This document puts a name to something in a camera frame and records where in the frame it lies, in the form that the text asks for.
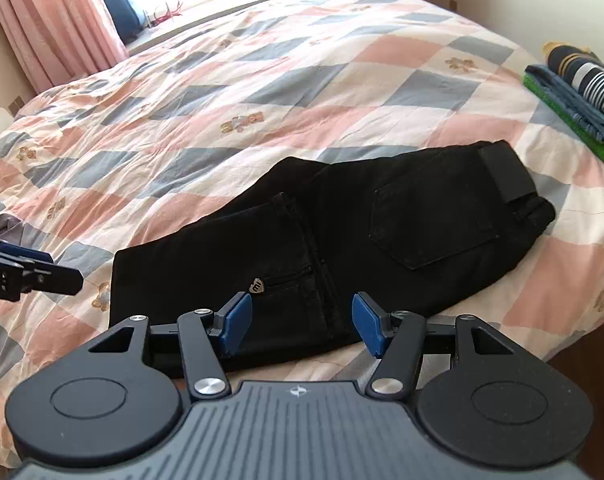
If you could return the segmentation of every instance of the curtain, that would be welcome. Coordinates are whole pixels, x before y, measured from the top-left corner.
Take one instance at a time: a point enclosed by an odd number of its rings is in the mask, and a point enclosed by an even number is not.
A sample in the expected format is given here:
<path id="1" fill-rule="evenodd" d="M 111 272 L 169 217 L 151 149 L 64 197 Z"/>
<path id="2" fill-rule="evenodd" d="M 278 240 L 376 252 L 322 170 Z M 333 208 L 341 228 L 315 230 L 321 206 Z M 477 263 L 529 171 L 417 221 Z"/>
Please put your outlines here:
<path id="1" fill-rule="evenodd" d="M 0 0 L 0 22 L 37 92 L 128 57 L 103 0 Z"/>

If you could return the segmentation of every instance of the wall outlet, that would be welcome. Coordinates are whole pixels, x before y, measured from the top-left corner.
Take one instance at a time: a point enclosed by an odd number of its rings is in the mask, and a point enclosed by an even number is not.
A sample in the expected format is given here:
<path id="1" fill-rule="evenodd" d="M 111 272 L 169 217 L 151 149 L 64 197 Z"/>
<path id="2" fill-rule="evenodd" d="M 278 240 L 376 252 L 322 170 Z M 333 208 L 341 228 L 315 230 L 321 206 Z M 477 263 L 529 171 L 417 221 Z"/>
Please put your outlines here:
<path id="1" fill-rule="evenodd" d="M 24 106 L 24 99 L 22 99 L 20 96 L 18 96 L 9 105 L 9 111 L 13 114 L 13 117 L 15 117 L 18 114 L 18 112 L 20 111 L 20 108 L 22 108 L 23 106 Z"/>

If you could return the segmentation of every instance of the black pants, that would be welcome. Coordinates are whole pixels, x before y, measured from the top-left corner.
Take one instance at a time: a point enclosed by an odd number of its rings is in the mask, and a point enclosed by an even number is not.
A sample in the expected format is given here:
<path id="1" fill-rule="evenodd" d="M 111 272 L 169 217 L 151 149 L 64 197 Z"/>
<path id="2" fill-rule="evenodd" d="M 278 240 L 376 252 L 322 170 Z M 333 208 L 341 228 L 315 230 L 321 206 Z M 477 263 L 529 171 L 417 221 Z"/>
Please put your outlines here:
<path id="1" fill-rule="evenodd" d="M 554 217 L 503 141 L 339 164 L 286 158 L 217 212 L 119 251 L 111 325 L 217 310 L 259 278 L 240 356 L 297 358 L 358 340 L 357 291 L 431 316 L 515 268 Z"/>

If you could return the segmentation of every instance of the checkered bed sheet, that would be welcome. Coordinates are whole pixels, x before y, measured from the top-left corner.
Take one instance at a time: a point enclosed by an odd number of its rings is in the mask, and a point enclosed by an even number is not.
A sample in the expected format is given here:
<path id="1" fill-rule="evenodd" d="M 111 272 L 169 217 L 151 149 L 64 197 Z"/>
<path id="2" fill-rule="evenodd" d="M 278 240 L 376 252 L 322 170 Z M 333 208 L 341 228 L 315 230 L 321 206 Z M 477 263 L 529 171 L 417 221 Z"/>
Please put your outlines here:
<path id="1" fill-rule="evenodd" d="M 115 251 L 215 211 L 289 155 L 508 140 L 557 220 L 513 272 L 442 316 L 476 314 L 540 357 L 599 326 L 604 165 L 521 85 L 533 61 L 420 0 L 273 0 L 35 98 L 0 137 L 0 214 L 86 283 L 74 298 L 0 301 L 0 464 L 18 462 L 12 388 L 108 326 Z M 362 352 L 243 376 L 344 376 Z"/>

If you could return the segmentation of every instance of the stack of folded clothes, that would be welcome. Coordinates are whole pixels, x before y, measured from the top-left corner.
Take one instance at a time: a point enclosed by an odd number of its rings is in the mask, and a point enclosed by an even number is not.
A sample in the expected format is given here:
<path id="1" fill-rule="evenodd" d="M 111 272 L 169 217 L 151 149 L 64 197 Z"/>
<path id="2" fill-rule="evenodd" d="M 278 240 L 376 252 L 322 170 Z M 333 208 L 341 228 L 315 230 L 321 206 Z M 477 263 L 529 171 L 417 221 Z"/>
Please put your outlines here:
<path id="1" fill-rule="evenodd" d="M 544 46 L 545 65 L 530 65 L 524 85 L 568 124 L 604 161 L 604 64 L 589 50 Z"/>

